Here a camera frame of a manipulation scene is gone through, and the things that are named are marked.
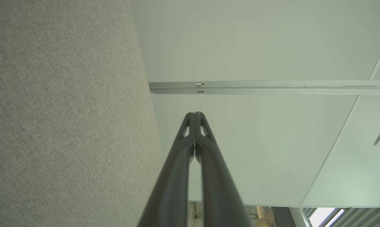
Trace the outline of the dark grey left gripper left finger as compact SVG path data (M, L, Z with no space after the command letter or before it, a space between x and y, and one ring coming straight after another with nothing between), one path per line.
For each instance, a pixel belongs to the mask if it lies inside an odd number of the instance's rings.
M185 227L188 216L190 159L194 155L195 113L188 113L179 128L139 227Z

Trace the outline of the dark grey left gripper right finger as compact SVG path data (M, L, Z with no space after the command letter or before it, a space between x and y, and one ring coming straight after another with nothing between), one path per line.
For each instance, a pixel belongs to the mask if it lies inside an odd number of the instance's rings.
M196 112L196 158L202 169L205 227L250 227L251 223L219 146L202 112Z

